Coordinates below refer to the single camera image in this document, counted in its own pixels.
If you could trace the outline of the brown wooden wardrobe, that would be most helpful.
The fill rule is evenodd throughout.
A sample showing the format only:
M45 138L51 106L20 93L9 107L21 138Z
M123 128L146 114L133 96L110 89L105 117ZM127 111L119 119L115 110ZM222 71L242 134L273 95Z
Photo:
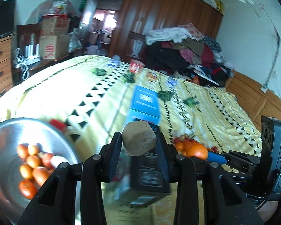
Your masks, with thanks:
M152 29L192 23L202 34L216 38L222 18L222 13L202 0L124 0L108 55L128 61L130 32L143 35Z

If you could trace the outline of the silver metal basin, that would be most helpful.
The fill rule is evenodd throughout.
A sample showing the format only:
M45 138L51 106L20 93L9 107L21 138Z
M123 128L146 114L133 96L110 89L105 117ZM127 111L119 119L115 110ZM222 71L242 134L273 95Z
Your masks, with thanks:
M49 123L32 118L12 118L0 123L0 213L17 224L29 200L21 195L18 184L23 179L19 168L19 144L36 144L42 152L59 155L71 164L81 157L70 140Z

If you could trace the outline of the black printed box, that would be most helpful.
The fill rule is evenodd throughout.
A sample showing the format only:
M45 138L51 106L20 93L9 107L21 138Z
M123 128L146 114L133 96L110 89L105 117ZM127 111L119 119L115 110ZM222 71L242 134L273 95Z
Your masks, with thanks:
M171 194L173 158L168 156L170 151L159 127L149 125L157 137L155 147L141 156L130 156L123 146L120 154L118 170L123 171L123 177L114 196L120 204L147 207Z

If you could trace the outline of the red instant noodle cup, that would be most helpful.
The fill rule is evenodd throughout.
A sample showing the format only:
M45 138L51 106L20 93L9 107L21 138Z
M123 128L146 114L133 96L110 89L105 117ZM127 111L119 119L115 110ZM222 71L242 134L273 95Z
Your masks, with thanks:
M131 59L129 65L129 71L133 74L138 74L142 71L144 66L145 65L141 61L136 59Z

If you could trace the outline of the blue green printed box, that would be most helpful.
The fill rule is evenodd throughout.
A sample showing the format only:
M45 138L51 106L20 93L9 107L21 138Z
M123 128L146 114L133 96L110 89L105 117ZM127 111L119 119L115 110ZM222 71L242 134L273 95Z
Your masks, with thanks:
M160 122L157 93L139 85L134 88L125 124L137 120L147 121L154 125L159 125Z

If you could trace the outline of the small orange in basin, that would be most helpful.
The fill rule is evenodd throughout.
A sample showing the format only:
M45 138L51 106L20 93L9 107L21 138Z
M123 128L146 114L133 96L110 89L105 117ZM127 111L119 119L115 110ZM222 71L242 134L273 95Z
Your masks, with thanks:
M22 180L18 184L19 191L22 196L28 200L32 200L36 195L38 189L31 180Z

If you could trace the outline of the green leafy vegetable right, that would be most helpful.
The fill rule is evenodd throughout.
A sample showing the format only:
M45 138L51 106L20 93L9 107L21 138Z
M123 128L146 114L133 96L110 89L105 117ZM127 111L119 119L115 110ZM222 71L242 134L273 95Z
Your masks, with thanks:
M183 100L183 104L190 108L196 107L199 103L200 102L198 101L196 95L194 97L188 97Z

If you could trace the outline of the beige sugarcane chunk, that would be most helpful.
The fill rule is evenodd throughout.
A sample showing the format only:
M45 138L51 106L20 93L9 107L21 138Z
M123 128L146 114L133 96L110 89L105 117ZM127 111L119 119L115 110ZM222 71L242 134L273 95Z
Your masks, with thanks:
M130 156L141 156L153 149L157 137L146 121L134 121L122 131L123 146Z

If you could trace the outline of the large orange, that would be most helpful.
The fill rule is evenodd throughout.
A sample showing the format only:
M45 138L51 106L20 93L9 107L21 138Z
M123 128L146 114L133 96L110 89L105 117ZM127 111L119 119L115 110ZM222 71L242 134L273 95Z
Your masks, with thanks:
M207 160L208 158L208 149L204 147L202 144L192 144L187 150L187 157L196 157L201 160Z

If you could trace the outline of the wooden drawer dresser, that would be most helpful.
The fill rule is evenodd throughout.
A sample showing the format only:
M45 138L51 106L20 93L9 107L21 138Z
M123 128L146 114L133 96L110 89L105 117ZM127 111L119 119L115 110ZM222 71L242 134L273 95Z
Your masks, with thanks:
M13 87L11 36L0 39L0 98Z

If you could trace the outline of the pile of clothes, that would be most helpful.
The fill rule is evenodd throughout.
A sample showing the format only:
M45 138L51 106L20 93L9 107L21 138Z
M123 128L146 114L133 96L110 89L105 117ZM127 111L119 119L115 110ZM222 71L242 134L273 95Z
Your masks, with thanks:
M145 42L144 64L149 69L202 86L224 87L233 78L234 64L224 57L220 44L192 23L153 29L145 33Z

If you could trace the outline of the green leafy vegetable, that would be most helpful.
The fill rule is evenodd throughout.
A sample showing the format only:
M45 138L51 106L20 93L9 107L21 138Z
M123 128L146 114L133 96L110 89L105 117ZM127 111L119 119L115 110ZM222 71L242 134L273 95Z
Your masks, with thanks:
M173 92L171 91L165 91L161 90L157 93L157 96L159 99L161 99L163 102L170 101L171 98L173 97Z
M190 108L196 107L199 103L200 102L198 101L196 95L194 97L188 97L183 100L183 104Z

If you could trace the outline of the wooden headboard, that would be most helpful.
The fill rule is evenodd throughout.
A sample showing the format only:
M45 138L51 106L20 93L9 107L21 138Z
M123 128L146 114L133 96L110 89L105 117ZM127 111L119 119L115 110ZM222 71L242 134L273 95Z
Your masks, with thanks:
M236 96L238 104L246 111L259 131L261 116L281 120L281 99L271 90L262 92L261 84L257 81L234 71L233 78L227 80L225 89Z

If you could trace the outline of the yellow patterned bedspread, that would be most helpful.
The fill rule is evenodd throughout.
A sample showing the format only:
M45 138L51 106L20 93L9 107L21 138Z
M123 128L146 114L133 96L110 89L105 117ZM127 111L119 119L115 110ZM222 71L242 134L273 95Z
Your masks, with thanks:
M161 131L166 141L188 134L207 147L260 155L260 132L234 94L223 88L202 87L142 69L134 83L123 80L129 65L113 69L104 56L80 56L48 67L13 87L0 99L0 122L19 117L66 124L65 135L82 160L97 153L114 132L124 128L134 88L173 92L170 101L159 101ZM196 95L190 108L183 100Z

